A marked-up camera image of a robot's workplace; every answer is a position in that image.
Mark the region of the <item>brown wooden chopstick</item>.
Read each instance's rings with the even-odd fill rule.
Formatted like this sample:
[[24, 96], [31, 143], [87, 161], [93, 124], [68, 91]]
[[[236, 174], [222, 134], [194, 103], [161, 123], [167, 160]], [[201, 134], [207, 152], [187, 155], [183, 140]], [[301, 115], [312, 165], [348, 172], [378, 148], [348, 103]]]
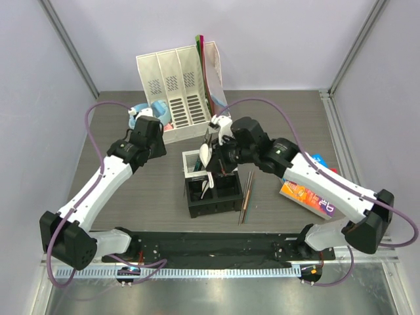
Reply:
[[248, 178], [247, 187], [246, 187], [246, 194], [244, 195], [244, 200], [243, 200], [243, 209], [242, 209], [242, 215], [241, 215], [241, 221], [240, 221], [241, 224], [244, 224], [246, 220], [247, 208], [249, 206], [249, 200], [251, 198], [251, 191], [253, 187], [254, 178], [255, 178], [255, 172], [251, 171], [249, 173], [249, 178]]

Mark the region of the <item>black plastic knife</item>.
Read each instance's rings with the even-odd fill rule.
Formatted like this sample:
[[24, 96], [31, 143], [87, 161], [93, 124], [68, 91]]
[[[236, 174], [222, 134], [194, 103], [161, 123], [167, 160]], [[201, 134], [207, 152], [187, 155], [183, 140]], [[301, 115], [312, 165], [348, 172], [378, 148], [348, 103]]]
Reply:
[[203, 143], [207, 144], [207, 145], [210, 145], [210, 143], [212, 141], [212, 138], [213, 138], [212, 132], [210, 131], [210, 129], [207, 129], [205, 134], [204, 134]]

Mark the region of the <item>teal handled black knife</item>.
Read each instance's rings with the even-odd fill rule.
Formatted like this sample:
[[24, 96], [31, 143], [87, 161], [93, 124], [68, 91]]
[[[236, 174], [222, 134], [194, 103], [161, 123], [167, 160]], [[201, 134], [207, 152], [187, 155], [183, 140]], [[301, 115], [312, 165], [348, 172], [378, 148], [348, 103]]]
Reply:
[[198, 156], [194, 164], [193, 172], [198, 172], [201, 170], [201, 168], [202, 168], [202, 162], [201, 162], [201, 158]]

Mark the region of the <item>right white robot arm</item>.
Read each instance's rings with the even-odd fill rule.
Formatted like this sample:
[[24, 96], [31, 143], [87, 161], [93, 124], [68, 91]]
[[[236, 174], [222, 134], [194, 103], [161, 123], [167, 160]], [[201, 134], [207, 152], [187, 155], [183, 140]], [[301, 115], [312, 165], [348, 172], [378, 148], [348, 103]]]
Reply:
[[296, 243], [300, 257], [311, 259], [328, 247], [350, 245], [367, 254], [378, 249], [392, 220], [388, 209], [394, 195], [374, 192], [343, 178], [302, 153], [286, 138], [271, 139], [259, 122], [250, 117], [232, 121], [214, 115], [209, 123], [218, 136], [211, 142], [206, 170], [213, 176], [226, 175], [239, 164], [252, 163], [262, 172], [300, 184], [332, 203], [345, 218], [325, 224], [309, 224]]

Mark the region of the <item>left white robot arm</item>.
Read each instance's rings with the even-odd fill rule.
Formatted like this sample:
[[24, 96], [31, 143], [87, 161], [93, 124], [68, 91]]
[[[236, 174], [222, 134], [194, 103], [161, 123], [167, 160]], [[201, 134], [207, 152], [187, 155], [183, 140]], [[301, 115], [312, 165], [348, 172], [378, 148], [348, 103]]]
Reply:
[[151, 109], [137, 112], [131, 134], [110, 146], [100, 168], [73, 200], [56, 213], [47, 211], [41, 217], [44, 250], [76, 270], [83, 270], [96, 257], [110, 254], [134, 261], [140, 246], [131, 231], [114, 228], [92, 232], [91, 227], [108, 200], [138, 168], [165, 154], [161, 121]]

